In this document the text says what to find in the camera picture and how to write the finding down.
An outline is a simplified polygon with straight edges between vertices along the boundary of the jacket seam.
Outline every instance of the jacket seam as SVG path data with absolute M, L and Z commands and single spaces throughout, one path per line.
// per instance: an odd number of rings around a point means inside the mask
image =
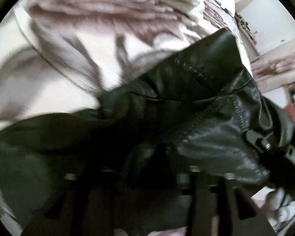
M 238 89 L 234 89 L 231 93 L 225 93 L 223 95 L 217 95 L 217 96 L 213 96 L 211 98 L 207 98 L 207 99 L 197 99 L 197 100 L 173 100 L 173 99 L 165 99 L 165 98 L 154 98 L 154 97 L 149 97 L 146 95 L 141 95 L 140 93 L 136 93 L 131 91 L 132 94 L 137 95 L 137 96 L 141 96 L 143 98 L 150 98 L 150 99 L 154 99 L 154 100 L 164 100 L 164 101 L 173 101 L 173 102 L 197 102 L 197 101 L 209 101 L 210 99 L 217 99 L 217 98 L 221 98 L 221 97 L 225 97 L 225 96 L 229 96 L 229 95 L 233 95 L 234 93 L 236 93 L 237 91 L 241 90 L 242 88 L 244 88 L 248 83 L 250 83 L 252 81 L 252 78 L 247 81 L 243 86 L 241 86 Z
M 238 122 L 238 124 L 240 126 L 240 129 L 243 131 L 245 129 L 245 127 L 246 127 L 243 112 L 239 108 L 237 99 L 234 96 L 234 94 L 231 94 L 230 96 L 231 96 L 231 99 L 232 99 L 232 103 L 233 103 L 233 107 L 234 107 L 234 111 L 235 111 L 235 116 L 237 118 L 237 122 Z

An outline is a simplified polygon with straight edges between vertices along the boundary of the wall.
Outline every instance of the wall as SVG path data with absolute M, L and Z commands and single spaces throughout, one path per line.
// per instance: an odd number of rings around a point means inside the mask
M 290 103 L 289 97 L 284 87 L 265 92 L 262 95 L 270 99 L 273 103 L 281 108 L 286 107 Z
M 279 0 L 253 0 L 237 13 L 252 33 L 258 31 L 256 48 L 261 55 L 295 38 L 295 21 Z

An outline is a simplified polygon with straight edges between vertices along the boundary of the black leather jacket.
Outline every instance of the black leather jacket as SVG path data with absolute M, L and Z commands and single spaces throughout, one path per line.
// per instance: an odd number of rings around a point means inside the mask
M 246 132 L 254 130 L 281 149 L 290 144 L 295 127 L 261 96 L 225 29 L 99 101 L 98 110 L 42 115 L 0 131 L 0 183 L 23 226 L 66 184 L 66 173 L 82 175 L 89 164 L 89 174 L 109 168 L 123 175 L 117 185 L 137 184 L 136 176 L 160 145 L 207 173 L 232 172 L 256 191 L 269 183 L 270 172 Z M 179 212 L 186 217 L 190 203 L 182 202 Z M 184 223 L 183 218 L 173 226 Z M 164 224 L 156 229 L 171 228 Z

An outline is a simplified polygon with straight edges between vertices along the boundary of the stitching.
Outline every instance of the stitching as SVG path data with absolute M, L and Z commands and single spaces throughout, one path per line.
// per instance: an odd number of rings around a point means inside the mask
M 199 84 L 204 88 L 207 92 L 209 92 L 211 95 L 213 95 L 213 92 L 209 86 L 207 86 L 207 78 L 204 75 L 203 72 L 199 71 L 197 68 L 195 68 L 190 61 L 183 63 L 183 68 L 190 72 L 196 80 L 199 82 Z
M 246 125 L 245 125 L 245 120 L 244 120 L 242 111 L 239 108 L 238 102 L 237 102 L 234 94 L 231 94 L 230 97 L 232 99 L 232 103 L 233 103 L 233 107 L 234 107 L 234 110 L 235 110 L 235 115 L 237 117 L 238 124 L 239 124 L 241 130 L 243 131 L 246 128 Z
M 224 95 L 217 95 L 217 96 L 212 96 L 211 98 L 208 99 L 197 99 L 197 100 L 173 100 L 173 99 L 166 99 L 166 98 L 154 98 L 154 97 L 150 97 L 150 96 L 146 96 L 146 95 L 141 95 L 140 93 L 136 93 L 134 91 L 130 91 L 131 94 L 136 95 L 136 96 L 140 96 L 143 98 L 149 98 L 152 100 L 165 100 L 165 101 L 173 101 L 173 102 L 196 102 L 196 101 L 209 101 L 212 99 L 217 99 L 217 98 L 221 98 L 221 97 L 225 97 L 225 96 L 229 96 L 232 94 L 235 94 L 237 91 L 241 90 L 242 88 L 244 88 L 247 84 L 249 84 L 252 81 L 252 78 L 247 81 L 243 86 L 241 86 L 238 89 L 234 89 L 231 93 L 226 93 Z
M 173 143 L 180 143 L 186 136 L 188 136 L 192 131 L 194 131 L 195 127 L 201 123 L 201 119 L 205 117 L 209 112 L 213 112 L 214 110 L 218 109 L 222 106 L 222 102 L 217 98 L 213 103 L 211 103 L 204 111 L 195 113 L 189 119 L 181 124 L 179 130 L 175 127 L 169 129 L 168 132 L 164 132 L 161 134 L 161 137 L 168 137 L 171 136 L 174 138 Z

